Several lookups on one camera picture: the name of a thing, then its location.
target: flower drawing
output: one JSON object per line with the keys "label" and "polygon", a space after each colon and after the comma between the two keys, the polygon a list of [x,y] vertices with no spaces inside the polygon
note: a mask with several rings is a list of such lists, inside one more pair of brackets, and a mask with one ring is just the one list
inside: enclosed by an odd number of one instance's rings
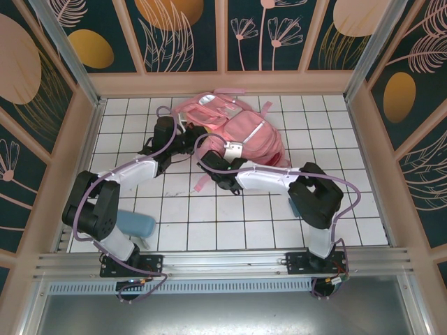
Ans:
{"label": "flower drawing", "polygon": [[240,22],[238,19],[232,19],[231,28],[233,29],[233,33],[235,33],[237,46],[239,47],[240,65],[242,67],[242,71],[245,71],[244,62],[242,60],[242,52],[240,49],[240,41],[257,37],[258,31],[255,29],[256,26],[253,22],[253,19],[242,19],[240,20]]}
{"label": "flower drawing", "polygon": [[[8,143],[6,143],[6,141],[3,138],[0,139],[0,183],[2,181],[13,182],[28,191],[37,193],[37,191],[33,190],[32,188],[29,188],[28,186],[25,186],[24,184],[14,179],[15,168],[17,167],[17,162],[19,160],[19,153],[20,153],[19,144],[17,144],[14,141],[11,141],[11,143],[8,146]],[[21,206],[25,209],[32,209],[32,206],[25,204],[19,200],[12,199],[11,197],[8,197],[7,195],[4,195],[2,193],[0,193],[0,198],[9,201],[13,204],[16,204],[17,206]],[[0,226],[0,229],[20,230],[20,231],[24,230],[22,228],[10,228],[4,226]]]}
{"label": "flower drawing", "polygon": [[273,46],[272,70],[274,70],[274,55],[278,47],[286,47],[302,43],[300,18],[283,19],[278,25],[278,17],[268,20],[268,33]]}
{"label": "flower drawing", "polygon": [[263,32],[264,32],[264,22],[265,13],[267,9],[272,9],[276,7],[294,7],[300,6],[307,3],[307,0],[261,0],[261,5],[263,9],[263,16],[261,19],[261,34],[259,38],[259,71],[263,70]]}

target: metal frame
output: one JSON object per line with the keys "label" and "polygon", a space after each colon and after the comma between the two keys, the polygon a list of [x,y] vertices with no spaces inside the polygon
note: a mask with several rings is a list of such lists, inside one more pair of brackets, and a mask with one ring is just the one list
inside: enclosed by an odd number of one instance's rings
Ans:
{"label": "metal frame", "polygon": [[380,55],[383,46],[402,15],[407,1],[408,0],[390,1],[376,31],[368,41],[368,44],[354,69],[351,80],[346,87],[345,97],[347,102],[352,101],[354,96],[356,96],[358,89],[362,86],[366,74],[368,74],[368,71]]}

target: backpack strap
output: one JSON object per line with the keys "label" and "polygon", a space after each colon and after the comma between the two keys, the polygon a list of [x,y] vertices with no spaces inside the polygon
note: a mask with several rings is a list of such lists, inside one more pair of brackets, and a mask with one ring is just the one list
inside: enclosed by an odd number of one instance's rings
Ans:
{"label": "backpack strap", "polygon": [[261,116],[264,119],[265,115],[267,115],[268,110],[272,107],[273,103],[270,101],[266,102],[264,106],[261,108]]}
{"label": "backpack strap", "polygon": [[213,94],[245,94],[245,90],[221,88],[221,89],[215,89]]}

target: dark teal wallpaper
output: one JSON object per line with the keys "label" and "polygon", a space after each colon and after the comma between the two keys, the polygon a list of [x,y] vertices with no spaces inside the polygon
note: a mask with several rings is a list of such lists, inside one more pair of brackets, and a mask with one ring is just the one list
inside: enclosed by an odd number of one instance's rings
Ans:
{"label": "dark teal wallpaper", "polygon": [[229,0],[228,70],[297,70],[315,5]]}
{"label": "dark teal wallpaper", "polygon": [[400,166],[430,246],[447,243],[447,117]]}
{"label": "dark teal wallpaper", "polygon": [[15,253],[46,164],[0,126],[0,249]]}
{"label": "dark teal wallpaper", "polygon": [[442,262],[438,264],[439,272],[441,273],[442,280],[447,289],[447,262]]}
{"label": "dark teal wallpaper", "polygon": [[426,1],[372,87],[397,149],[447,98],[447,3]]}
{"label": "dark teal wallpaper", "polygon": [[329,0],[309,70],[353,70],[387,1]]}
{"label": "dark teal wallpaper", "polygon": [[1,292],[3,291],[3,288],[5,287],[8,275],[9,275],[9,269],[7,267],[0,267],[0,296]]}
{"label": "dark teal wallpaper", "polygon": [[405,9],[400,15],[399,20],[397,21],[396,25],[394,26],[393,31],[391,31],[390,36],[388,37],[385,45],[382,47],[382,50],[380,51],[379,55],[376,58],[376,61],[372,64],[370,70],[368,71],[368,74],[366,74],[366,80],[369,82],[369,79],[371,78],[372,74],[376,70],[377,66],[379,65],[380,61],[382,60],[382,55],[385,53],[385,51],[390,46],[391,42],[393,41],[397,31],[399,30],[400,26],[402,25],[403,21],[405,20],[405,17],[408,15],[408,12],[410,11],[411,7],[414,5],[415,0],[408,0],[406,3]]}
{"label": "dark teal wallpaper", "polygon": [[0,31],[0,107],[51,153],[73,92],[11,0]]}
{"label": "dark teal wallpaper", "polygon": [[214,0],[126,0],[147,72],[217,71]]}

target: fern leaf drawing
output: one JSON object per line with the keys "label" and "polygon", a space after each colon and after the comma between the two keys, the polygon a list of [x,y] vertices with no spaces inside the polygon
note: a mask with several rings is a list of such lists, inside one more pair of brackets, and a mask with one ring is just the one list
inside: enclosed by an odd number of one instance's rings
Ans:
{"label": "fern leaf drawing", "polygon": [[430,146],[408,153],[401,167],[417,209],[447,207],[447,131]]}
{"label": "fern leaf drawing", "polygon": [[426,35],[419,38],[411,48],[410,54],[389,61],[386,65],[403,59],[408,59],[412,72],[434,73],[447,60],[447,34],[442,36]]}
{"label": "fern leaf drawing", "polygon": [[447,0],[431,0],[422,25],[430,36],[444,35],[447,32]]}
{"label": "fern leaf drawing", "polygon": [[85,0],[49,0],[58,23],[67,28],[73,28],[88,11]]}
{"label": "fern leaf drawing", "polygon": [[170,3],[171,15],[161,0],[140,3],[143,16],[153,23],[140,20],[146,37],[144,61],[148,71],[189,71],[194,60],[194,40],[186,15],[179,13],[173,2]]}

